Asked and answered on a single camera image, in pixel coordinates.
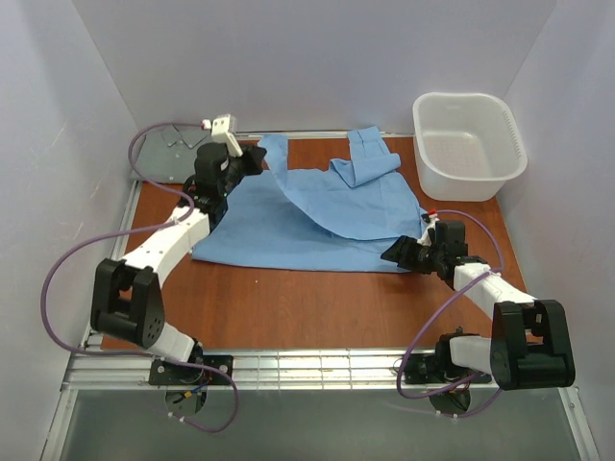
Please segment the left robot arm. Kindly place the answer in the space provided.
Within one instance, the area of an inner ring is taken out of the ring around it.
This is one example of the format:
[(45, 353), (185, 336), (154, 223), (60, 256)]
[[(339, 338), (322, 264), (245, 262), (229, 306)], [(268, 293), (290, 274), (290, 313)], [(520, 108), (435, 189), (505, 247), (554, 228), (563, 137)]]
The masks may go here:
[(119, 260), (96, 268), (91, 327), (169, 361), (194, 359), (198, 342), (165, 320), (161, 289), (167, 277), (199, 241), (210, 235), (228, 210), (228, 197), (248, 176), (263, 172), (266, 150), (241, 146), (232, 156), (223, 143), (197, 150), (194, 173), (163, 229)]

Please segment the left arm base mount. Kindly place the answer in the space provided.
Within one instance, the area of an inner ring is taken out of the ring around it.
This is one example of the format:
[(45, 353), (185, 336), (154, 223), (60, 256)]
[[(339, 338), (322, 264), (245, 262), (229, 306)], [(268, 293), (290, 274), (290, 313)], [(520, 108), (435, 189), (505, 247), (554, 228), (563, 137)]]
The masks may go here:
[[(233, 375), (234, 357), (232, 355), (204, 355), (203, 363), (228, 376)], [(155, 359), (150, 369), (148, 383), (153, 386), (198, 386), (203, 383), (219, 386), (227, 385), (228, 380), (218, 373)]]

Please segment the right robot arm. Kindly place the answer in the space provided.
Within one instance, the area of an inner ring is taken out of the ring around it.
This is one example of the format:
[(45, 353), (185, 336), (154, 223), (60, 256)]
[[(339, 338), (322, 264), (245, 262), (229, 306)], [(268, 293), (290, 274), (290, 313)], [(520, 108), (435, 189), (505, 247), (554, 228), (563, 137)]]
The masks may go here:
[(437, 275), (491, 321), (488, 337), (442, 335), (427, 360), (428, 371), (447, 379), (469, 372), (488, 375), (506, 391), (573, 385), (576, 367), (562, 304), (522, 292), (485, 259), (471, 255), (462, 222), (432, 218), (421, 238), (399, 237), (381, 259)]

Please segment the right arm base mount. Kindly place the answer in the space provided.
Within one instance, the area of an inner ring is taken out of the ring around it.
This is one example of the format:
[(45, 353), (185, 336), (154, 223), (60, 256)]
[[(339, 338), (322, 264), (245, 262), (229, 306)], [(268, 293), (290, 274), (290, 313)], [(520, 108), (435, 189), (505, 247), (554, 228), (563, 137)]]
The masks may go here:
[(404, 384), (436, 384), (444, 382), (444, 374), (434, 353), (413, 353), (402, 373)]

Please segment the light blue long sleeve shirt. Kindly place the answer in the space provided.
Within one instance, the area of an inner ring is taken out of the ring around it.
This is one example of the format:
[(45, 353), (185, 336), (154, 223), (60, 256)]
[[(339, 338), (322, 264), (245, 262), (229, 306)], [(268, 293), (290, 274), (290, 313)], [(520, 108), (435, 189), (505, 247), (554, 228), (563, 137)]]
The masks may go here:
[(228, 198), (216, 229), (193, 259), (240, 267), (323, 272), (395, 272), (381, 254), (425, 230), (424, 210), (378, 128), (348, 134), (350, 156), (327, 170), (291, 169), (289, 140), (266, 134), (266, 169)]

